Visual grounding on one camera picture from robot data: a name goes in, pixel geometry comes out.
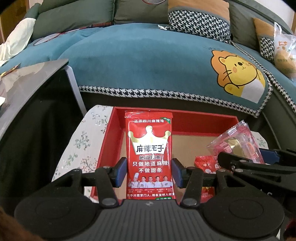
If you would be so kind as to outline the red crown spicy strip packet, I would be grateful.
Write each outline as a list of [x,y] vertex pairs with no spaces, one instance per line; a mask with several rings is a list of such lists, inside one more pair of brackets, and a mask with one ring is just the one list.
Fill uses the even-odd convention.
[[125,113],[126,197],[139,200],[175,198],[171,174],[171,112]]

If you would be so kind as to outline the red Trolli candy bag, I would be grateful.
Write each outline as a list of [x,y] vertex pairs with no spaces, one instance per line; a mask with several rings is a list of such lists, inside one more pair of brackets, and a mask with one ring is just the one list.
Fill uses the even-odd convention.
[[[217,162],[217,156],[196,156],[194,165],[196,168],[203,170],[204,178],[209,174],[216,174],[220,169]],[[215,196],[215,188],[213,186],[202,187],[201,203],[206,203],[209,199]]]

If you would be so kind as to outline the pink pastry packet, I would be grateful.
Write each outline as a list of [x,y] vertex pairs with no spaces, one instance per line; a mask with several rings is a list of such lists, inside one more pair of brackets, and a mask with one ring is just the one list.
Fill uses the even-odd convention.
[[212,155],[226,152],[248,158],[257,164],[264,164],[263,157],[248,124],[240,121],[208,144]]

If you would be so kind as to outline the green sofa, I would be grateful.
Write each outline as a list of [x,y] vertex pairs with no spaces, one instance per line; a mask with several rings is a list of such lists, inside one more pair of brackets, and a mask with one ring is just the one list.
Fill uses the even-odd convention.
[[[285,33],[290,33],[290,28],[279,16],[256,1],[226,2],[229,3],[230,42],[259,53],[259,42],[253,18],[269,24],[277,22],[283,27]],[[62,33],[84,28],[106,28],[123,24],[156,24],[161,30],[168,30],[169,25],[168,1],[159,5],[145,4],[143,1],[43,1],[42,4],[36,4],[30,8],[27,16],[36,19],[29,44],[36,39],[46,42]],[[242,96],[248,89],[260,91],[265,88],[263,74],[251,63],[240,57],[227,57],[221,61],[228,74],[224,84],[224,90],[227,93]],[[284,102],[277,90],[272,92],[266,106],[258,116],[213,104],[179,99],[127,98],[87,92],[81,92],[81,94],[87,108],[103,104],[235,115],[240,120],[246,121],[251,130],[262,133],[273,147],[295,148],[295,109],[290,108]]]

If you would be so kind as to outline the floral tablecloth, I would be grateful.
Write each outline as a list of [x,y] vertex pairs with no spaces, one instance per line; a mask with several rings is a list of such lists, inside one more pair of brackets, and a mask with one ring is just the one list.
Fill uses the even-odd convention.
[[[125,112],[128,108],[96,105],[90,109],[70,138],[57,165],[56,180],[72,169],[84,173],[96,168],[114,166],[126,156]],[[207,145],[238,123],[230,115],[173,112],[172,156],[186,167],[193,166],[197,156],[207,156]]]

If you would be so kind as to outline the red cardboard box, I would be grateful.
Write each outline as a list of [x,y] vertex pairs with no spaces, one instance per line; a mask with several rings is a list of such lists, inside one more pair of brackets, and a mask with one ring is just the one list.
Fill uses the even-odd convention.
[[117,176],[119,199],[173,199],[171,159],[192,166],[197,156],[208,154],[212,139],[237,123],[231,115],[114,107],[97,166],[113,167],[127,158]]

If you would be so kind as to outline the dark glass side table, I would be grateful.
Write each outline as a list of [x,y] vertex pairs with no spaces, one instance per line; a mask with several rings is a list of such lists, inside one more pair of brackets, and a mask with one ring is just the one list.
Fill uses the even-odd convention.
[[67,59],[17,69],[3,83],[1,207],[13,214],[23,198],[51,182],[86,108]]

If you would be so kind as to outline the plastic bag with fruit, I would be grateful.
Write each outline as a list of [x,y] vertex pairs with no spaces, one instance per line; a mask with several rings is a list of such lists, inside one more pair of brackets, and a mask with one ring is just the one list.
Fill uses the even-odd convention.
[[281,26],[274,23],[274,63],[276,68],[295,82],[295,35],[284,34]]

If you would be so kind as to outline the teal lion sofa cover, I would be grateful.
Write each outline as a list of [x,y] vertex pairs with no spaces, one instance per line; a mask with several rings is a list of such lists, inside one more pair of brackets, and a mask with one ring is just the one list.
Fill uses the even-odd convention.
[[[224,90],[222,59],[240,57],[261,71],[263,90],[242,96]],[[81,92],[127,98],[169,98],[208,103],[258,116],[274,90],[295,109],[295,84],[258,52],[234,42],[161,30],[156,24],[84,28],[39,39],[1,71],[68,59]]]

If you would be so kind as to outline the houndstooth orange cushion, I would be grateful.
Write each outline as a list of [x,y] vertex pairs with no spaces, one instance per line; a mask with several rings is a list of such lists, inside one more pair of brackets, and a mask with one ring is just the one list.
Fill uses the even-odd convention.
[[274,63],[274,26],[258,18],[253,18],[253,22],[261,57]]
[[231,41],[229,3],[223,0],[168,1],[167,27],[220,42]]

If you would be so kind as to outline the white cloth on sofa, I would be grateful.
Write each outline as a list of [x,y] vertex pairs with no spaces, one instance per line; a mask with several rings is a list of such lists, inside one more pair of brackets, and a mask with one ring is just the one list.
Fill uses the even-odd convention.
[[1,65],[26,48],[35,25],[36,19],[24,18],[1,44]]

